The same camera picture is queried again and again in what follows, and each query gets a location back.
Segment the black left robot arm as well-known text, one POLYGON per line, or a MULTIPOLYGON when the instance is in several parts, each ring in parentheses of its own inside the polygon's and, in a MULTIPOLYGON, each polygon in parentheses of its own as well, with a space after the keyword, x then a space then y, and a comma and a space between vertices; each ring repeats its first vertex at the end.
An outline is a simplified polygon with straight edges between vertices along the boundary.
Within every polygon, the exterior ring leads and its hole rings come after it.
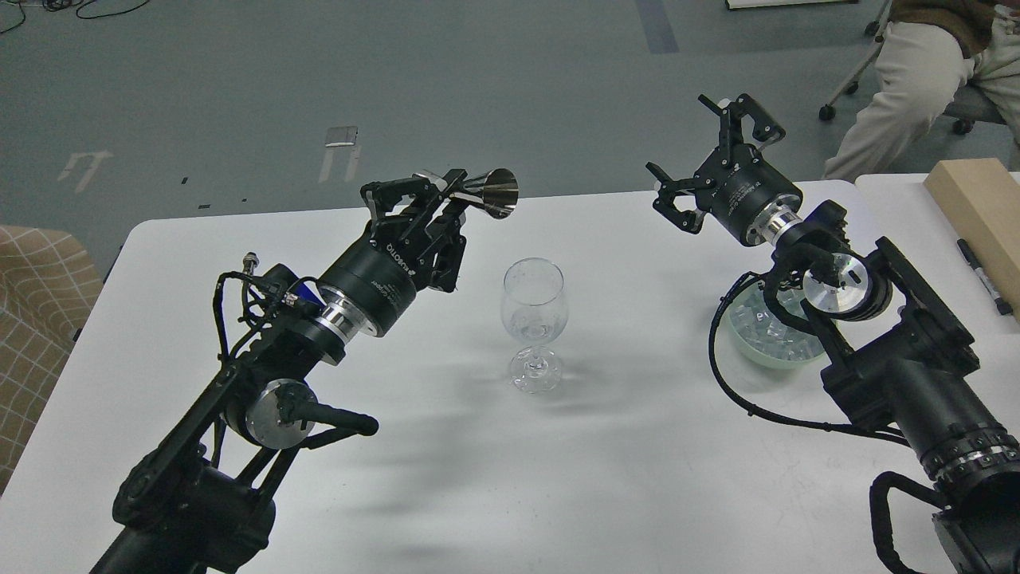
POLYGON ((518 184, 499 168, 371 182, 364 232, 308 286, 287 266, 223 273, 214 290, 220 370, 121 484, 124 529, 95 573, 236 572, 269 544, 274 494, 296 455, 378 432, 370 415, 321 403, 306 382, 338 364, 361 332, 382 337, 423 289, 455 290, 467 208, 514 210, 518 184))

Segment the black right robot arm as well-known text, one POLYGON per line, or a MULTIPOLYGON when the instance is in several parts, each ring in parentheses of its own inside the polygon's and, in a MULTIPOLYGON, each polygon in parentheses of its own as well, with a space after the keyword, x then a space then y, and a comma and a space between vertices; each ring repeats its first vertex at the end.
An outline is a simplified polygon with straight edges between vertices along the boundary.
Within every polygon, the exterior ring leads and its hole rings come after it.
POLYGON ((804 194, 763 157, 786 131, 748 94, 699 101, 719 120, 718 143, 688 179, 655 163, 653 209, 698 234, 711 215, 740 244, 772 246, 766 273, 746 272, 720 298, 709 328, 716 382, 751 417, 910 447, 928 485, 886 471, 869 488, 872 541, 892 573, 907 573, 892 540, 892 488, 932 505, 934 531, 958 573, 1016 573, 1018 440, 968 385, 974 337, 888 238, 857 254, 846 211, 826 200, 802 217, 804 194), (716 362, 716 334, 743 291, 759 286, 770 315, 817 337, 830 363, 820 377, 845 423, 772 413, 733 390, 716 362))

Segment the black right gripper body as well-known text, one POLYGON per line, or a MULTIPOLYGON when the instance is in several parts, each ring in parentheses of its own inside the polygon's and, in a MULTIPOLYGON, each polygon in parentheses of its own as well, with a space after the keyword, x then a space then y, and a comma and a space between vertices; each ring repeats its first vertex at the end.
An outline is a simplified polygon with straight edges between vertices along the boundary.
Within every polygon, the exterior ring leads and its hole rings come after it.
POLYGON ((757 148, 736 145, 732 157, 723 164, 724 152, 717 148, 695 171, 696 177, 711 179, 713 199, 704 208, 724 229, 746 247, 765 242, 761 233, 751 232, 755 220, 766 207, 781 200, 790 210, 800 210, 804 194, 763 159, 757 148))

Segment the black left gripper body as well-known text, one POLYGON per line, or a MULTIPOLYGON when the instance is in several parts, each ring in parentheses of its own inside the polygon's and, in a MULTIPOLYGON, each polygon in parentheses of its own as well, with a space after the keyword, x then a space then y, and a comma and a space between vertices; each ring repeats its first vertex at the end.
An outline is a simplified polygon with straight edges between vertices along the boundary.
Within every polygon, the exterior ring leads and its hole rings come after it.
POLYGON ((382 337, 423 290, 429 236, 409 221, 368 222, 316 280, 324 301, 346 299, 365 317, 362 330, 382 337))

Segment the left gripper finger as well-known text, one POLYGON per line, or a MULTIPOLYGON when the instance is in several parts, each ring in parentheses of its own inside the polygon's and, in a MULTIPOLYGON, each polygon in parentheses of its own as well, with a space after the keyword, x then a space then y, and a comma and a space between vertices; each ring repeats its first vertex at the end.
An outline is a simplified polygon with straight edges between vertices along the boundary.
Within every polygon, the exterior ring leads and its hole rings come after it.
POLYGON ((466 247, 461 228, 469 201, 462 194, 466 171, 454 168, 447 175, 419 171, 412 175, 415 191, 411 204, 401 211, 410 224, 401 232, 401 258, 408 265, 416 290, 455 290, 466 247))
POLYGON ((369 182, 360 193, 369 208, 371 219, 360 237, 361 242, 378 244, 395 240, 401 244, 437 244, 441 231, 431 226, 431 218, 444 200, 444 179, 431 175, 387 182, 369 182))

